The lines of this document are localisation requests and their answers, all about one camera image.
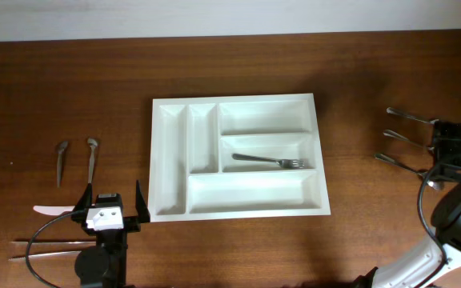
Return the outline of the steel spoon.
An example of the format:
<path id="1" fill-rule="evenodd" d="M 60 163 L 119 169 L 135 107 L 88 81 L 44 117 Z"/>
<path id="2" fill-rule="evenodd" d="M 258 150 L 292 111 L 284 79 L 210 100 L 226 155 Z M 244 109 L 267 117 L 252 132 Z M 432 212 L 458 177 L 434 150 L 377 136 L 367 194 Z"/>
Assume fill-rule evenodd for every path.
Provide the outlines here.
<path id="1" fill-rule="evenodd" d="M 390 165 L 393 165 L 393 166 L 397 166 L 398 168 L 401 168 L 403 170 L 406 170 L 406 171 L 409 171 L 413 174 L 416 174 L 421 180 L 424 180 L 426 175 L 427 175 L 427 171 L 426 170 L 415 170 L 403 163 L 401 163 L 400 161 L 398 160 L 395 160 L 385 154 L 380 154 L 380 153 L 377 153 L 374 155 L 375 159 L 379 160 L 379 161 L 382 161 L 382 162 L 385 162 L 385 163 L 388 163 Z M 438 181 L 434 181 L 434 180 L 428 180 L 427 181 L 427 184 L 429 185 L 429 187 L 431 187 L 432 189 L 434 190 L 443 190 L 444 189 L 444 183 L 443 182 L 438 182 Z"/>
<path id="2" fill-rule="evenodd" d="M 409 138 L 407 138 L 405 136 L 402 136 L 401 134 L 399 134 L 397 132 L 394 132 L 393 130 L 384 130 L 383 135 L 386 136 L 386 137 L 397 139 L 397 140 L 402 141 L 402 142 L 407 142 L 409 144 L 412 144 L 413 146 L 417 146 L 417 147 L 423 148 L 423 149 L 428 150 L 428 151 L 433 151 L 434 150 L 433 146 L 426 146 L 424 144 L 414 142 L 414 141 L 410 140 Z"/>

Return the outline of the small steel teaspoon right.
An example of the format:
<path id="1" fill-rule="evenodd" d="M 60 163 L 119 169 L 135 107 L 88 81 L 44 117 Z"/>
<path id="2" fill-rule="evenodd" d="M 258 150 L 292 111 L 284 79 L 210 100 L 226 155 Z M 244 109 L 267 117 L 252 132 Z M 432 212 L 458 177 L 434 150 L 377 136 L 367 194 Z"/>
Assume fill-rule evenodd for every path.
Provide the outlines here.
<path id="1" fill-rule="evenodd" d="M 94 138 L 88 138 L 87 144 L 90 147 L 89 169 L 88 169 L 88 183 L 93 182 L 94 167 L 95 167 L 95 152 L 98 148 L 98 141 Z"/>

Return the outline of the small steel teaspoon left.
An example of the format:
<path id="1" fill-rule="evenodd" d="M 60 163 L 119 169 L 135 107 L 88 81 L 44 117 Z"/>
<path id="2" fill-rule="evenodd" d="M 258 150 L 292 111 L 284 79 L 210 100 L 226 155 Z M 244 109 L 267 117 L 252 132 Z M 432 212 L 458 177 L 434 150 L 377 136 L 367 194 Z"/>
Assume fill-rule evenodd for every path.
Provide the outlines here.
<path id="1" fill-rule="evenodd" d="M 66 151 L 67 147 L 69 146 L 68 141 L 60 142 L 57 146 L 57 167 L 56 167 L 56 183 L 57 187 L 61 186 L 62 181 L 62 169 L 63 169 L 63 155 Z"/>

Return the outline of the steel fork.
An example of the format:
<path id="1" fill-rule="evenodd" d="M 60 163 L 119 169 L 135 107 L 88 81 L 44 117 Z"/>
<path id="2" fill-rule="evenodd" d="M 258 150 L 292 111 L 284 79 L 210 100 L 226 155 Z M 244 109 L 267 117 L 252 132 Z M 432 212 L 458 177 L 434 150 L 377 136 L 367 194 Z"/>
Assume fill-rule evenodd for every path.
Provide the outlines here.
<path id="1" fill-rule="evenodd" d="M 396 115 L 396 116 L 399 116 L 399 117 L 407 118 L 407 119 L 414 120 L 414 121 L 417 121 L 417 122 L 426 123 L 426 124 L 429 124 L 429 125 L 434 125 L 434 124 L 436 124 L 437 121 L 438 121 L 438 119 L 425 119 L 425 118 L 421 118 L 421 117 L 419 117 L 419 116 L 415 116 L 415 115 L 409 114 L 409 113 L 407 113 L 407 112 L 404 112 L 404 111 L 395 109 L 395 108 L 393 108 L 393 107 L 388 107 L 388 108 L 386 108 L 386 112 L 387 112 L 388 114 L 393 114 L 393 115 Z"/>
<path id="2" fill-rule="evenodd" d="M 283 169 L 303 169 L 306 167 L 306 163 L 299 159 L 265 158 L 245 154 L 232 154 L 231 157 L 238 161 L 274 163 Z"/>

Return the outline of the small steel teaspoon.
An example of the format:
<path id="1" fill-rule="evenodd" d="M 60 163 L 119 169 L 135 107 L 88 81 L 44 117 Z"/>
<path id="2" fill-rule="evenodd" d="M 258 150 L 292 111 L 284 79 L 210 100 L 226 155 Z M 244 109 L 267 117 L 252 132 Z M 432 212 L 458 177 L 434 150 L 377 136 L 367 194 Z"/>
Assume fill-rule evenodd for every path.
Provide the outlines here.
<path id="1" fill-rule="evenodd" d="M 57 146 L 57 167 L 56 167 L 56 183 L 57 187 L 61 186 L 62 181 L 62 169 L 63 169 L 63 155 L 66 151 L 67 147 L 69 146 L 68 141 L 60 142 Z"/>
<path id="2" fill-rule="evenodd" d="M 88 169 L 88 183 L 93 182 L 94 167 L 95 167 L 95 152 L 98 148 L 98 141 L 94 138 L 88 138 L 87 144 L 90 147 L 89 169 Z"/>

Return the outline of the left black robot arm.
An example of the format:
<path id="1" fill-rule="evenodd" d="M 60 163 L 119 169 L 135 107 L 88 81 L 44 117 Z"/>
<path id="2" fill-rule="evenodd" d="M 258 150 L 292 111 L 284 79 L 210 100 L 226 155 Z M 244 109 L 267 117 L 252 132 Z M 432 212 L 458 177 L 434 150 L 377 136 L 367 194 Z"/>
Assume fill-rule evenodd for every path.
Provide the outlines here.
<path id="1" fill-rule="evenodd" d="M 89 184 L 71 216 L 87 235 L 95 237 L 95 244 L 77 256 L 74 271 L 82 287 L 125 287 L 127 235 L 139 232 L 141 225 L 150 221 L 141 186 L 135 185 L 135 216 L 123 214 L 120 194 L 100 194 L 96 199 L 92 196 Z"/>

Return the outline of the white plastic cutlery tray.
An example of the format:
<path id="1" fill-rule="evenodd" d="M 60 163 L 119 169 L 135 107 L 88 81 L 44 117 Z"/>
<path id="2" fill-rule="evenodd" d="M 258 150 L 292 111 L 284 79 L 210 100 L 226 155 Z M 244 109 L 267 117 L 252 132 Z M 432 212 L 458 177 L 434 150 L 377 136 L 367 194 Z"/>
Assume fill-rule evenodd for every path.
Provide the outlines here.
<path id="1" fill-rule="evenodd" d="M 152 103 L 154 222 L 331 212 L 312 94 Z"/>

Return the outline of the steel fork in tray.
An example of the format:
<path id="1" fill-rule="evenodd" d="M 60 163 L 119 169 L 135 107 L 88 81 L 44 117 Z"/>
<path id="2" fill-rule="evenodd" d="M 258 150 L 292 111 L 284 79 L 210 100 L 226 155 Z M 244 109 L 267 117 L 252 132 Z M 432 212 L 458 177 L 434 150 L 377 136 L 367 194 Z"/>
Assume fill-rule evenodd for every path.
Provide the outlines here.
<path id="1" fill-rule="evenodd" d="M 231 157 L 238 161 L 274 163 L 283 169 L 303 169 L 306 167 L 306 163 L 299 159 L 265 158 L 245 154 L 232 154 Z"/>

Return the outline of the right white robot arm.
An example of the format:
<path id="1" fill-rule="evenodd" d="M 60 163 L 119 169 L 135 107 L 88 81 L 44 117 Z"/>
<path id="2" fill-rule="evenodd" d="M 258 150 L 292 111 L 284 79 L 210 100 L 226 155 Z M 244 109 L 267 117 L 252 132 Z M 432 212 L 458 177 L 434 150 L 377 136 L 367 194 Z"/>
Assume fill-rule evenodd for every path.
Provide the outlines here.
<path id="1" fill-rule="evenodd" d="M 461 267 L 461 122 L 432 119 L 429 123 L 433 128 L 428 146 L 433 166 L 419 172 L 422 183 L 418 194 L 445 182 L 454 183 L 454 187 L 435 206 L 430 218 L 425 218 L 423 200 L 418 198 L 425 239 L 398 261 L 357 277 L 353 287 L 432 287 L 435 280 Z"/>

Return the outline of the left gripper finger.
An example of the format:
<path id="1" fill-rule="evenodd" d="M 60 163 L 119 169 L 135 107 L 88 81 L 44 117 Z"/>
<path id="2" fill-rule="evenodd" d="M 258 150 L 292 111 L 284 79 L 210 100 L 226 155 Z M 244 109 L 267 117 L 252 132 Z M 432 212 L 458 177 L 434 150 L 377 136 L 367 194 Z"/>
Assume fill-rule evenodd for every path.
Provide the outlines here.
<path id="1" fill-rule="evenodd" d="M 136 181 L 135 185 L 135 209 L 138 213 L 139 222 L 150 222 L 150 211 L 148 210 L 145 198 L 141 191 L 140 181 Z"/>
<path id="2" fill-rule="evenodd" d="M 74 206 L 74 211 L 89 209 L 92 205 L 92 184 L 88 183 L 84 190 L 82 197 L 78 200 Z"/>

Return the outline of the white plastic knife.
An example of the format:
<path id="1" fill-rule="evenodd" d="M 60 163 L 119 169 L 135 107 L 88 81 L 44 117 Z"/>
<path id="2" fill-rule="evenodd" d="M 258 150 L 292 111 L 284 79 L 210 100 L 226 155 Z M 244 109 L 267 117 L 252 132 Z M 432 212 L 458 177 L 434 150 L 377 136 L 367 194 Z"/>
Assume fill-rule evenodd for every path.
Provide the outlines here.
<path id="1" fill-rule="evenodd" d="M 59 216 L 74 210 L 74 206 L 34 206 L 33 210 L 40 214 Z"/>

